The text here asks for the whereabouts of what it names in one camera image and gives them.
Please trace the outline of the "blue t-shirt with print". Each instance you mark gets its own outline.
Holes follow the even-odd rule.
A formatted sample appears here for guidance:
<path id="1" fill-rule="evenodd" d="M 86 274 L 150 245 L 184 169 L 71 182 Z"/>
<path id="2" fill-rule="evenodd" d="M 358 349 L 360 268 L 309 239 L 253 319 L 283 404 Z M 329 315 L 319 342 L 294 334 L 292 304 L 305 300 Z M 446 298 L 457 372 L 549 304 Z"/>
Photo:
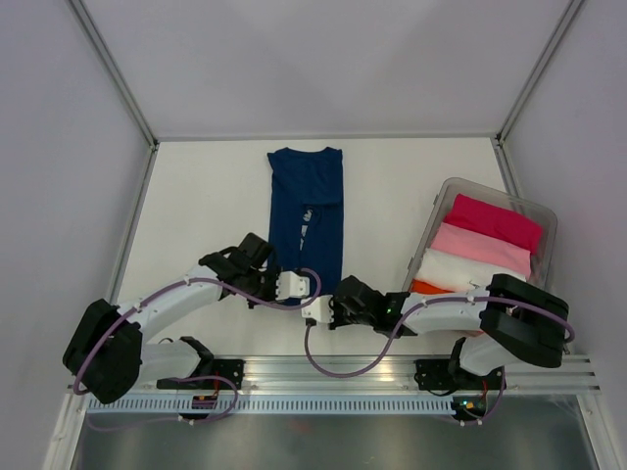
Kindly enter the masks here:
<path id="1" fill-rule="evenodd" d="M 344 243 L 343 152 L 283 148 L 267 155 L 271 168 L 268 241 L 285 270 L 308 268 L 320 292 L 340 283 Z"/>

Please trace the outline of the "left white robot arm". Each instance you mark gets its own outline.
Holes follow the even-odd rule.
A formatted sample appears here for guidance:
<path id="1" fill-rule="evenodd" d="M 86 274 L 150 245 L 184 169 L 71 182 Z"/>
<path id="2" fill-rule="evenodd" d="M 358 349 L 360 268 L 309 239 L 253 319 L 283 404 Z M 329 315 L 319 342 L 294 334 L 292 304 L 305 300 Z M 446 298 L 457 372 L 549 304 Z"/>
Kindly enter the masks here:
<path id="1" fill-rule="evenodd" d="M 274 301 L 279 274 L 274 247 L 249 233 L 239 245 L 203 256 L 151 294 L 119 305 L 104 299 L 91 303 L 62 359 L 74 378 L 73 392 L 109 404 L 149 382 L 174 389 L 212 383 L 215 356 L 199 340 L 183 336 L 158 343 L 156 337 L 229 295 L 242 296 L 251 306 Z"/>

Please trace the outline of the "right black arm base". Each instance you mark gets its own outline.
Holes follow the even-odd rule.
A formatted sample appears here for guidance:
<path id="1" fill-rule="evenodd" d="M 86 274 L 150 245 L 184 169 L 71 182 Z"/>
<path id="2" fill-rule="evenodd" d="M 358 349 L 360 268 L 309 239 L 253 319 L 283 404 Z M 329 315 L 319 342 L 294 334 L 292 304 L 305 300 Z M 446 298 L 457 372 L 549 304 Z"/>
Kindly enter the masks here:
<path id="1" fill-rule="evenodd" d="M 418 359 L 413 379 L 422 392 L 444 397 L 456 392 L 498 391 L 504 373 L 495 369 L 486 376 L 474 375 L 456 362 L 443 358 Z"/>

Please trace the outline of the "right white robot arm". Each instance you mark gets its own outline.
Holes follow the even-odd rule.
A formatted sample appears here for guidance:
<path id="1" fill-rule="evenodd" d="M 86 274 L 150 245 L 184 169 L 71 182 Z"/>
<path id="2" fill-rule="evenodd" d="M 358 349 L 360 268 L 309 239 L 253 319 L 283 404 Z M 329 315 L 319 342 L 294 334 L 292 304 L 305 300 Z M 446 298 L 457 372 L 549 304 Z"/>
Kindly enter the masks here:
<path id="1" fill-rule="evenodd" d="M 390 341 L 433 332 L 458 332 L 446 372 L 453 390 L 469 389 L 515 363 L 559 368 L 575 338 L 562 299 L 506 274 L 461 293 L 383 294 L 350 276 L 330 298 L 333 329 L 365 325 Z"/>

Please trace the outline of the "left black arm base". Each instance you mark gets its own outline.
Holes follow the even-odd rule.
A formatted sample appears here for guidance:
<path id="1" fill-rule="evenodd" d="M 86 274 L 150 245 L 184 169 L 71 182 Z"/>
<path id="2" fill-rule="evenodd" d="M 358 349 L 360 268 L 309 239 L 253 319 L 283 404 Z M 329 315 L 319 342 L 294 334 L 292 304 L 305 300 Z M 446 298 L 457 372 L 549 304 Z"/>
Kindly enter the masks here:
<path id="1" fill-rule="evenodd" d="M 221 377 L 230 381 L 237 390 L 241 389 L 244 378 L 244 367 L 246 361 L 241 358 L 235 359 L 202 359 L 196 369 L 189 375 L 195 381 L 181 382 L 172 378 L 157 381 L 159 390 L 202 390 L 211 391 L 227 390 L 229 386 L 217 379 L 206 379 L 206 376 Z"/>

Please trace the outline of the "orange folded t-shirt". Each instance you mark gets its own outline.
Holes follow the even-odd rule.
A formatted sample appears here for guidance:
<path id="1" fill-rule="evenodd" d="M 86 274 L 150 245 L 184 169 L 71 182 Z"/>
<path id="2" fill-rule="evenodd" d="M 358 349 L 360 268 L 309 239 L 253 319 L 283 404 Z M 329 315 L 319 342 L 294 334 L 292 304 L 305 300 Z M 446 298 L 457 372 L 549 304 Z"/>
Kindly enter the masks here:
<path id="1" fill-rule="evenodd" d="M 410 290 L 421 295 L 446 295 L 452 293 L 451 290 L 442 289 L 416 279 L 411 281 Z"/>

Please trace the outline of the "white folded t-shirt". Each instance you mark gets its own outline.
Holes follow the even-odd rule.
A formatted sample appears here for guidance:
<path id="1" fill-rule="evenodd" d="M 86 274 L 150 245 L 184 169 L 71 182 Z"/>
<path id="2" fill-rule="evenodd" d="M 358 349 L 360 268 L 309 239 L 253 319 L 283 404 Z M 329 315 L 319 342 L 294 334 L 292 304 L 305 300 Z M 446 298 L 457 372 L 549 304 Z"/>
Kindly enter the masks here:
<path id="1" fill-rule="evenodd" d="M 505 267 L 432 249 L 425 251 L 413 279 L 443 290 L 461 292 L 488 286 L 493 276 L 497 274 L 509 275 L 521 281 L 526 280 L 523 274 Z"/>

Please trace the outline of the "light pink folded t-shirt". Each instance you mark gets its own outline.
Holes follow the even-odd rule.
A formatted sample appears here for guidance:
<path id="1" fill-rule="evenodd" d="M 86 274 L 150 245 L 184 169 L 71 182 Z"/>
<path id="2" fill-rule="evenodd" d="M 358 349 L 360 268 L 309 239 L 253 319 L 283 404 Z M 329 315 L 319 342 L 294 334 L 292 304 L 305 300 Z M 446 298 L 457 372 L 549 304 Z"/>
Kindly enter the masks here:
<path id="1" fill-rule="evenodd" d="M 525 278 L 531 275 L 528 250 L 448 223 L 439 226 L 430 249 L 507 268 Z"/>

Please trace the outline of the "clear plastic storage bin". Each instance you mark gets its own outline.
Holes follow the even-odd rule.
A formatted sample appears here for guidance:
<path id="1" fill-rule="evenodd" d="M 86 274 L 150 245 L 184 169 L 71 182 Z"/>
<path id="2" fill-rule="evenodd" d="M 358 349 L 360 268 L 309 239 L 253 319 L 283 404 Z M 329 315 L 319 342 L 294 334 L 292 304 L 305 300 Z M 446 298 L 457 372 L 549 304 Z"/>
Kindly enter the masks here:
<path id="1" fill-rule="evenodd" d="M 403 288 L 406 290 L 410 288 L 411 281 L 420 268 L 425 250 L 430 247 L 436 236 L 437 229 L 444 222 L 445 216 L 453 209 L 458 195 L 515 212 L 532 220 L 541 227 L 538 246 L 535 251 L 531 250 L 531 272 L 528 282 L 538 288 L 546 289 L 557 228 L 555 213 L 538 204 L 459 177 L 447 179 L 436 196 L 433 210 L 428 218 L 415 255 L 408 266 L 408 275 L 404 281 Z"/>

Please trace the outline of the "magenta folded t-shirt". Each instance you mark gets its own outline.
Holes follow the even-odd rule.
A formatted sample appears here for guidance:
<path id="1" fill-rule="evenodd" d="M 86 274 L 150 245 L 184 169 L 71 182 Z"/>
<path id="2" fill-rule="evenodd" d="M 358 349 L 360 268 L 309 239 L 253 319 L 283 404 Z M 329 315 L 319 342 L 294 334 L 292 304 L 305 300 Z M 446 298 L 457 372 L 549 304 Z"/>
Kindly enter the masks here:
<path id="1" fill-rule="evenodd" d="M 543 228 L 515 211 L 499 208 L 458 194 L 444 222 L 453 226 L 496 238 L 536 255 Z"/>

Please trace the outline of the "right aluminium frame post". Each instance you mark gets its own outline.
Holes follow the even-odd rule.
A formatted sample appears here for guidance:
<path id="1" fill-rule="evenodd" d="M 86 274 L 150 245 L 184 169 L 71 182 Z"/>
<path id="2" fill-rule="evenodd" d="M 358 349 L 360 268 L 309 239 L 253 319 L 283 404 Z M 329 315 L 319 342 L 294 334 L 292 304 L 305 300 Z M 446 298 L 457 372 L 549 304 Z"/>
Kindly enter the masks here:
<path id="1" fill-rule="evenodd" d="M 585 0 L 569 0 L 566 3 L 563 12 L 560 14 L 555 24 L 555 27 L 544 44 L 540 55 L 536 59 L 530 73 L 523 83 L 522 88 L 510 107 L 505 120 L 495 135 L 495 140 L 499 146 L 502 146 L 511 134 L 514 126 L 523 113 L 525 106 L 540 84 L 541 79 L 548 70 L 552 60 L 555 58 L 558 49 L 566 38 L 566 35 L 574 25 L 586 4 L 587 1 Z"/>

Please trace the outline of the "aluminium frame post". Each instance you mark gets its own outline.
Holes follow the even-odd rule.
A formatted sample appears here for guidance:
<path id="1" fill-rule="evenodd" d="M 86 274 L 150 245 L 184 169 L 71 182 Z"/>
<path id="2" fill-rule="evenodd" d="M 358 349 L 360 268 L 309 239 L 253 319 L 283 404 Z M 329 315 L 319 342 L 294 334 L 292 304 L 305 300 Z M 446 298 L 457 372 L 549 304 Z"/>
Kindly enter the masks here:
<path id="1" fill-rule="evenodd" d="M 113 84 L 131 120 L 149 148 L 155 149 L 159 144 L 158 138 L 153 132 L 144 113 L 141 111 L 135 96 L 128 86 L 114 55 L 89 12 L 87 5 L 81 0 L 68 0 L 66 4 L 94 51 L 99 63 L 104 68 L 106 75 Z"/>
<path id="2" fill-rule="evenodd" d="M 587 1 L 585 0 L 569 0 L 566 3 L 563 12 L 560 14 L 555 24 L 555 27 L 544 44 L 540 55 L 536 59 L 530 73 L 523 83 L 522 88 L 510 107 L 505 120 L 495 135 L 495 140 L 499 146 L 502 146 L 511 134 L 514 126 L 523 113 L 525 106 L 540 84 L 541 79 L 548 70 L 552 60 L 555 58 L 558 49 L 566 38 L 566 35 L 574 25 L 586 4 Z"/>

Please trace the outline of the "aluminium front rail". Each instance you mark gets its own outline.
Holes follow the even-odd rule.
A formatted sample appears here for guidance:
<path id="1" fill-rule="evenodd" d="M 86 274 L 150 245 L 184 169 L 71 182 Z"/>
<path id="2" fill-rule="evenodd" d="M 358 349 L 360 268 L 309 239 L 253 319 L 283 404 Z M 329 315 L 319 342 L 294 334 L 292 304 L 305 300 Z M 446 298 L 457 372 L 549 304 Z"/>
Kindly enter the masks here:
<path id="1" fill-rule="evenodd" d="M 248 355 L 233 376 L 246 394 L 366 393 L 395 394 L 418 390 L 415 363 L 424 355 L 390 355 L 370 370 L 351 374 L 374 361 L 368 355 L 319 355 L 312 366 L 304 356 Z M 511 395 L 597 394 L 601 391 L 591 360 L 567 355 L 556 369 L 515 363 L 505 368 Z"/>

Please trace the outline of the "left aluminium frame post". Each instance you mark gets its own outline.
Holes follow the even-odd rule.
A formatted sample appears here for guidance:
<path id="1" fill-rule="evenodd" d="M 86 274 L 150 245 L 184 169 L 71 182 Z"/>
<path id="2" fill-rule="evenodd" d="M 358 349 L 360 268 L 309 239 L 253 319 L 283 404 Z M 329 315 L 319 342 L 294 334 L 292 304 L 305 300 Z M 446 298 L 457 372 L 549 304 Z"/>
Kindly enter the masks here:
<path id="1" fill-rule="evenodd" d="M 113 84 L 131 120 L 149 148 L 155 149 L 159 144 L 158 138 L 153 132 L 144 113 L 141 111 L 135 96 L 128 86 L 114 55 L 89 12 L 87 5 L 81 0 L 68 0 L 66 4 L 94 51 L 99 63 L 104 68 L 106 75 Z"/>

